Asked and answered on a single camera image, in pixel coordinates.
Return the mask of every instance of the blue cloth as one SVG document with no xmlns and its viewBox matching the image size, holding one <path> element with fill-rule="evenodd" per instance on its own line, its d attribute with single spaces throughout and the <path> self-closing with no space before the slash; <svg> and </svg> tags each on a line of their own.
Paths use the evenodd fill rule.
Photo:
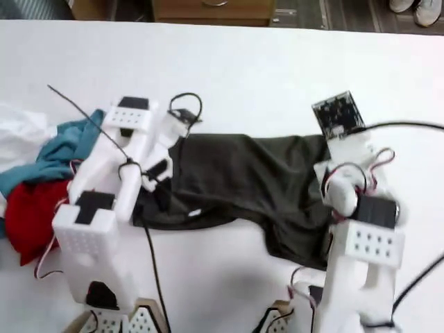
<svg viewBox="0 0 444 333">
<path fill-rule="evenodd" d="M 101 125 L 104 112 L 96 110 L 91 119 Z M 42 147 L 35 163 L 16 166 L 0 173 L 0 192 L 7 199 L 9 193 L 21 182 L 48 182 L 71 178 L 71 160 L 85 160 L 100 131 L 88 119 L 62 123 L 57 136 Z"/>
</svg>

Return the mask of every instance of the red wire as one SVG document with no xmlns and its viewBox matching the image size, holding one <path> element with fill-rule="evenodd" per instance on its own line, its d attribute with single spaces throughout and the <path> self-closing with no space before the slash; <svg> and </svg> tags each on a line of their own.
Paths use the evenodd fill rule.
<svg viewBox="0 0 444 333">
<path fill-rule="evenodd" d="M 383 148 L 383 149 L 381 149 L 381 150 L 379 151 L 379 153 L 376 155 L 376 158 L 375 158 L 375 159 L 377 160 L 377 159 L 379 158 L 379 156 L 381 156 L 383 153 L 385 153 L 385 152 L 387 152 L 387 151 L 390 151 L 390 152 L 391 152 L 391 156 L 390 156 L 390 158 L 388 158 L 387 160 L 384 160 L 384 161 L 378 162 L 378 163 L 374 163 L 374 165 L 372 165 L 372 166 L 370 167 L 370 174 L 371 174 L 372 181 L 373 181 L 373 188 L 372 188 L 373 191 L 376 190 L 376 187 L 377 187 L 377 180 L 376 180 L 376 177 L 375 177 L 375 174 L 373 173 L 373 171 L 374 171 L 375 169 L 377 169 L 377 168 L 379 168 L 379 167 L 385 165 L 385 164 L 391 163 L 391 162 L 395 159 L 395 157 L 396 157 L 396 153 L 395 153 L 395 151 L 394 151 L 392 148 Z"/>
</svg>

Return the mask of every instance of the fabric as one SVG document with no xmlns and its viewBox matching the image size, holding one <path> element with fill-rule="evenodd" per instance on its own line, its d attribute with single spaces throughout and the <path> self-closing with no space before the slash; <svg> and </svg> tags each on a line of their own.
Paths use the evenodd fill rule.
<svg viewBox="0 0 444 333">
<path fill-rule="evenodd" d="M 190 230 L 248 219 L 264 229 L 271 255 L 326 267 L 323 245 L 331 214 L 322 204 L 313 170 L 315 163 L 329 158 L 322 136 L 197 134 L 175 145 L 170 155 L 171 188 L 180 203 L 169 202 L 161 187 L 154 194 L 143 189 L 133 214 L 135 225 Z M 197 209 L 203 213 L 186 218 L 184 212 Z"/>
<path fill-rule="evenodd" d="M 0 173 L 34 163 L 40 149 L 57 135 L 44 113 L 0 104 Z"/>
<path fill-rule="evenodd" d="M 96 110 L 91 116 L 98 125 L 102 124 L 103 117 L 101 110 Z M 86 159 L 100 134 L 87 119 L 63 123 L 57 131 L 57 136 L 43 146 L 34 163 L 0 173 L 0 192 L 7 200 L 9 193 L 22 182 L 48 182 L 72 177 L 69 162 Z"/>
<path fill-rule="evenodd" d="M 52 220 L 56 205 L 67 198 L 69 180 L 20 184 L 8 197 L 6 234 L 26 265 L 44 252 L 53 236 Z"/>
</svg>

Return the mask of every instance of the white cloth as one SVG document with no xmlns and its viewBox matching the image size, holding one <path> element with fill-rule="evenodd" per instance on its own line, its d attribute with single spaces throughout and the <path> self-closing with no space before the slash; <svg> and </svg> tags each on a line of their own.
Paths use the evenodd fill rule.
<svg viewBox="0 0 444 333">
<path fill-rule="evenodd" d="M 48 124 L 44 113 L 18 110 L 0 103 L 0 173 L 32 163 L 40 149 L 57 135 L 57 127 Z M 0 196 L 0 217 L 6 200 Z"/>
</svg>

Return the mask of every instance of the red cloth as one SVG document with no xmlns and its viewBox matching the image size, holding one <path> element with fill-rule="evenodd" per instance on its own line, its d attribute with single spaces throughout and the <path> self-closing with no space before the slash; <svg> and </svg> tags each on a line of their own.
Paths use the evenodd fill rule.
<svg viewBox="0 0 444 333">
<path fill-rule="evenodd" d="M 50 242 L 53 236 L 51 224 L 56 213 L 54 207 L 68 197 L 68 182 L 22 183 L 8 196 L 6 235 L 21 255 L 21 266 L 40 257 Z"/>
</svg>

